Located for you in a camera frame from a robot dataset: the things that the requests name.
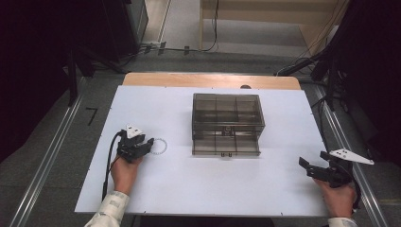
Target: plastic storage organizer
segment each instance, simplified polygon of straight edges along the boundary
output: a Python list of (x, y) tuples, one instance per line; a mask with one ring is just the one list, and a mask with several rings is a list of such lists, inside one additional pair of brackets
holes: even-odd
[(194, 94), (194, 155), (258, 156), (264, 128), (258, 95)]

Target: white table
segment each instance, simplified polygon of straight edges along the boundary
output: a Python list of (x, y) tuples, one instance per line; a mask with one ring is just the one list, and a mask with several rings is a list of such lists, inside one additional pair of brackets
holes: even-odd
[[(266, 128), (259, 157), (193, 156), (194, 93), (260, 96)], [(115, 94), (76, 212), (94, 213), (101, 203), (104, 171), (113, 136), (127, 123), (168, 142), (162, 155), (140, 165), (127, 213), (188, 216), (325, 216), (320, 189), (298, 165), (319, 157), (322, 138), (304, 91), (120, 86)], [(155, 143), (154, 149), (162, 145)], [(113, 181), (109, 180), (109, 191)]]

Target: human hand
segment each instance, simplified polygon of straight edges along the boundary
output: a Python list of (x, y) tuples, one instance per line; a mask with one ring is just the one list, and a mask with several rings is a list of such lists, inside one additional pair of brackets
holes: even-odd
[(355, 191), (350, 185), (331, 188), (329, 183), (313, 179), (321, 188), (331, 218), (351, 218)]
[(114, 191), (119, 191), (127, 196), (130, 195), (133, 183), (136, 179), (139, 164), (143, 157), (135, 159), (132, 163), (128, 163), (118, 155), (115, 156), (115, 161), (112, 166), (112, 177), (114, 181)]

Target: white sleeve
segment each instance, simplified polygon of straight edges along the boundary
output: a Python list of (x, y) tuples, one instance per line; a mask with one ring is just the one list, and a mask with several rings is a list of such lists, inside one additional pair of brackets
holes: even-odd
[(107, 194), (100, 208), (85, 227), (120, 226), (129, 200), (130, 197), (121, 192), (113, 191)]
[(350, 218), (330, 218), (329, 227), (357, 227), (357, 223)]

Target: floor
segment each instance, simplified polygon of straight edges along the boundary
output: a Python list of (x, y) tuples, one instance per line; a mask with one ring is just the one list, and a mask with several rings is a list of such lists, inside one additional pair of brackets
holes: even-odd
[[(155, 27), (159, 25), (159, 28), (155, 28), (155, 32), (145, 36), (144, 43), (166, 42), (167, 47), (183, 48), (189, 45), (196, 48), (198, 29), (195, 18), (198, 17), (189, 16), (190, 10), (195, 10), (196, 2), (198, 1), (171, 0), (160, 1), (162, 6), (154, 5), (155, 9), (164, 12), (156, 13), (163, 17), (158, 19), (159, 24), (155, 23)], [(151, 6), (151, 0), (147, 0), (147, 3)], [(183, 15), (190, 18), (186, 20), (190, 25), (185, 25), (183, 20), (178, 18)], [(243, 28), (251, 33), (258, 31), (261, 27), (261, 25), (251, 26), (244, 24)], [(297, 57), (302, 56), (306, 48), (300, 33), (292, 25), (270, 25), (266, 29), (270, 34), (267, 38), (263, 38), (266, 34), (255, 34), (252, 39), (243, 37), (242, 41), (237, 40), (233, 42), (235, 44), (230, 44), (224, 40), (222, 31), (233, 31), (229, 31), (229, 26), (221, 27), (217, 51), (190, 52), (187, 55), (179, 51), (165, 51), (164, 54), (158, 55), (156, 51), (152, 51), (136, 56), (124, 67), (133, 72), (221, 72), (272, 75), (287, 65), (293, 64)], [(310, 69), (305, 68), (294, 76), (300, 80), (309, 102), (314, 103), (319, 99), (321, 86), (311, 83), (309, 73)], [(81, 78), (80, 96), (76, 105), (72, 108), (67, 107), (68, 92), (65, 93), (37, 126), (28, 141), (0, 164), (0, 226), (11, 224), (24, 198), (31, 198), (27, 202), (28, 209), (12, 222), (13, 226), (83, 226), (91, 218), (92, 214), (76, 214), (74, 209), (112, 104), (113, 95), (123, 79), (124, 75), (116, 74), (111, 70), (97, 70), (93, 78)], [(335, 114), (348, 144), (354, 152), (366, 155), (365, 144), (353, 119), (338, 102), (335, 104)], [(319, 124), (317, 110), (313, 111)], [(322, 126), (324, 136), (329, 148), (338, 148), (339, 136), (335, 134), (330, 121), (327, 120), (330, 119), (328, 111), (325, 112)], [(73, 116), (72, 118), (66, 118), (66, 114), (69, 113)], [(55, 135), (60, 136), (59, 141), (53, 140)], [(47, 168), (41, 165), (46, 157), (50, 164)], [(387, 225), (381, 226), (399, 226), (401, 223), (401, 191), (399, 190), (401, 168), (388, 161), (361, 168), (375, 195), (379, 210), (385, 217)], [(34, 181), (38, 176), (45, 179), (43, 184)], [(40, 188), (39, 192), (36, 195), (28, 195), (26, 192), (29, 187), (35, 185)], [(369, 198), (364, 198), (360, 203), (361, 209), (355, 214), (355, 219), (359, 226), (380, 226), (372, 224), (376, 222), (372, 221), (375, 216), (369, 214), (369, 210), (366, 209), (366, 206), (370, 205), (369, 201)], [(18, 218), (22, 220), (20, 224), (16, 224)], [(121, 226), (137, 226), (139, 220), (140, 217), (126, 215)], [(274, 218), (273, 221), (279, 227), (306, 227), (323, 226), (326, 218)]]

